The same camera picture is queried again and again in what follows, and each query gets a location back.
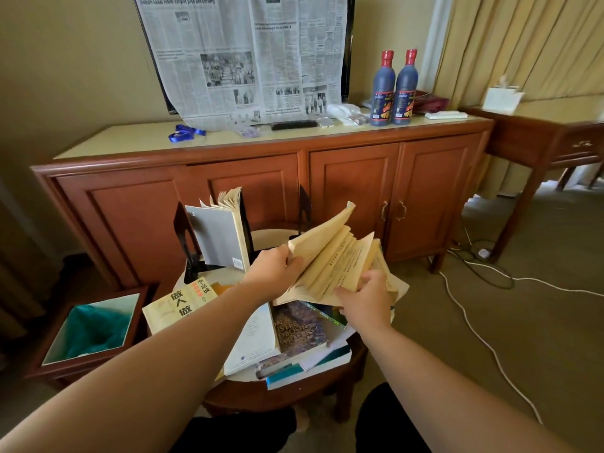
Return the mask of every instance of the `bottle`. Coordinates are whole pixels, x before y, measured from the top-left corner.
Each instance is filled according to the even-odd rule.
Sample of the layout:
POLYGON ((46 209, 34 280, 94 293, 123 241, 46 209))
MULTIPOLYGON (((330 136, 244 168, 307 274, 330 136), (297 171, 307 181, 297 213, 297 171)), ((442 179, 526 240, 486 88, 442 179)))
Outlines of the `bottle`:
POLYGON ((405 126, 411 120, 413 112, 413 100, 417 89, 417 69, 415 68, 415 57, 417 49, 407 49, 405 66, 396 80, 396 93, 394 95, 394 118, 393 122, 398 126, 405 126))
POLYGON ((372 112, 369 123, 373 126, 387 126, 394 103, 394 81, 392 69, 394 51, 382 51, 382 67, 373 78, 372 112))

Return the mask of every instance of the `brass handle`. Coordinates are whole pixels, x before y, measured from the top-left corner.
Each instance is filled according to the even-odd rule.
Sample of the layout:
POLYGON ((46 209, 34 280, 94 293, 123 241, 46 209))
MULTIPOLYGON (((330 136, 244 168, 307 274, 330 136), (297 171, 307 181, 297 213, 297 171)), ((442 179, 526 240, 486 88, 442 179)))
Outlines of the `brass handle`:
POLYGON ((592 146, 591 140, 583 140, 583 141, 579 141, 578 143, 573 144, 573 148, 582 148, 585 146, 592 146))
POLYGON ((386 208, 388 208, 388 202, 384 200, 382 206, 382 221, 386 220, 386 208))
POLYGON ((404 220, 405 216, 407 216, 407 207, 405 206, 405 203, 402 200, 399 200, 399 203, 403 207, 403 216, 396 218, 396 220, 402 221, 404 220))

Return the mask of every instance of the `grey book cover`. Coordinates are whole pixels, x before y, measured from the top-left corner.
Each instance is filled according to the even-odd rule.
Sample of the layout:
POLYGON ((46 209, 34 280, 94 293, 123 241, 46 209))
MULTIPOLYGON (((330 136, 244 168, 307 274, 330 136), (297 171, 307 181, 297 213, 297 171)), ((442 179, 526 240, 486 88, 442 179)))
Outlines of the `grey book cover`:
POLYGON ((244 270, 233 213, 185 205, 206 264, 244 270))

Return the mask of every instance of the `cabinet panel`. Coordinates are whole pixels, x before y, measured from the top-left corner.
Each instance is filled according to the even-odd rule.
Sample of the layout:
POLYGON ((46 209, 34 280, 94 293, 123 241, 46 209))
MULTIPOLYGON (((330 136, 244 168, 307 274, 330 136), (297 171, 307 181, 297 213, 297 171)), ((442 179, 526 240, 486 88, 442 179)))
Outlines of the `cabinet panel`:
POLYGON ((430 254, 445 242, 481 134, 404 143, 389 217, 386 257, 430 254))
POLYGON ((108 266, 124 288, 174 277, 184 253, 172 221, 187 196, 185 167, 143 168, 60 177, 91 235, 98 267, 108 266))
POLYGON ((356 238, 375 232, 383 237, 392 194, 399 144, 314 152, 310 154, 310 199, 313 223, 320 224, 356 205, 347 224, 356 238))
POLYGON ((190 181, 198 185, 199 198, 204 203, 210 195, 217 199, 221 191, 242 186, 252 230, 280 228, 298 222, 296 154, 194 165, 187 170, 190 181))

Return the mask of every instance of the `black bookend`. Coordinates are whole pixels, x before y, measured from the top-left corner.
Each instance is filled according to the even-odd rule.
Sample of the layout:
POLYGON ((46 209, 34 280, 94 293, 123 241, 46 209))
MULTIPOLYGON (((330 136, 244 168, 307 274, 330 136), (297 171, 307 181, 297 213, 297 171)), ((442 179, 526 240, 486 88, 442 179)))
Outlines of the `black bookend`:
POLYGON ((249 230, 248 216, 245 213, 245 203, 243 202, 243 188, 239 197, 239 211, 241 212, 241 226, 243 227, 243 237, 245 239, 245 247, 248 250, 249 264, 252 265, 258 257, 259 251, 254 251, 254 242, 252 241, 252 232, 249 230))
POLYGON ((310 230, 310 197, 302 186, 299 188, 298 193, 298 235, 292 235, 289 239, 292 240, 298 237, 302 232, 310 230))
POLYGON ((191 223, 188 220, 187 211, 181 202, 178 202, 176 206, 176 214, 174 215, 174 231, 178 237, 178 241, 181 244, 181 248, 187 256, 187 265, 185 268, 185 284, 189 284, 197 280, 200 272, 205 272, 207 267, 201 258, 201 249, 197 238, 195 238, 195 232, 191 227, 191 223), (189 250, 187 244, 187 232, 193 243, 193 252, 189 250))

